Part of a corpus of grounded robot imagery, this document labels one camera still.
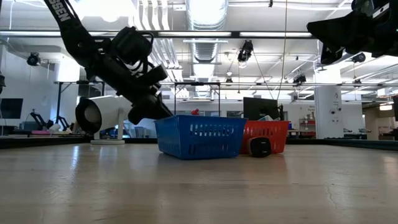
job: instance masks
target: ceiling duct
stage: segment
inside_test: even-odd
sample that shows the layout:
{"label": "ceiling duct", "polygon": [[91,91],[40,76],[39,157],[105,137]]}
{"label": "ceiling duct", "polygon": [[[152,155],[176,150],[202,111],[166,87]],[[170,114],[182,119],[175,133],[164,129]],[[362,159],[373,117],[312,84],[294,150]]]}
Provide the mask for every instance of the ceiling duct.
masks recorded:
{"label": "ceiling duct", "polygon": [[[189,30],[216,31],[224,29],[228,0],[185,0],[185,5],[187,7]],[[215,65],[209,63],[214,62],[216,59],[218,44],[192,43],[191,51],[193,62],[199,63],[192,65],[193,73],[196,77],[207,78],[209,82],[215,69]],[[199,86],[197,91],[198,96],[205,97],[210,95],[208,86]]]}

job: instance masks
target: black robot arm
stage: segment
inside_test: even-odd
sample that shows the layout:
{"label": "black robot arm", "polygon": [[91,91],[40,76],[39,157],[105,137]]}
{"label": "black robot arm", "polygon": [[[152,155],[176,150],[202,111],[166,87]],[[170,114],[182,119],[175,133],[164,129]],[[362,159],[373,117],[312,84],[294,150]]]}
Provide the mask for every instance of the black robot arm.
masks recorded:
{"label": "black robot arm", "polygon": [[[69,0],[44,2],[58,23],[66,50],[85,68],[87,78],[100,77],[117,95],[132,103],[129,113],[132,123],[137,124],[142,118],[172,116],[162,102],[162,95],[158,94],[159,82],[167,78],[167,73],[162,66],[154,67],[147,59],[152,52],[152,34],[125,27],[113,40],[95,40],[81,24]],[[129,69],[126,64],[138,66]]]}

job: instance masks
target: table surface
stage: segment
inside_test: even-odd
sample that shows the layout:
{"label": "table surface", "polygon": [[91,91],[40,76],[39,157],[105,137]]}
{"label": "table surface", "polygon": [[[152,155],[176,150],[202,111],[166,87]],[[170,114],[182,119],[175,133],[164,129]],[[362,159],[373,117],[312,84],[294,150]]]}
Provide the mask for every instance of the table surface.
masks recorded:
{"label": "table surface", "polygon": [[0,223],[397,223],[398,153],[287,146],[180,161],[156,145],[0,150]]}

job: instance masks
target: blue plastic basket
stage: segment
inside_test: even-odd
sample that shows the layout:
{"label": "blue plastic basket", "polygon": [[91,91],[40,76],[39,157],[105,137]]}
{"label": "blue plastic basket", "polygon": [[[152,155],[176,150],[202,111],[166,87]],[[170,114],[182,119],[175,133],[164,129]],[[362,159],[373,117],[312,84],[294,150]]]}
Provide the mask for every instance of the blue plastic basket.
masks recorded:
{"label": "blue plastic basket", "polygon": [[159,150],[180,159],[239,155],[245,119],[177,115],[155,121]]}

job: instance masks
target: red plastic basket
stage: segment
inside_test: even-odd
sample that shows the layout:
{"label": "red plastic basket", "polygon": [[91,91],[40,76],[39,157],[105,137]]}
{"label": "red plastic basket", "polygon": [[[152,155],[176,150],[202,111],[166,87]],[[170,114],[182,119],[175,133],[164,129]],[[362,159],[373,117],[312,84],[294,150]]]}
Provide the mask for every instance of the red plastic basket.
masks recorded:
{"label": "red plastic basket", "polygon": [[248,140],[254,137],[266,137],[271,141],[272,153],[285,151],[289,121],[247,121],[243,132],[241,154],[249,154]]}

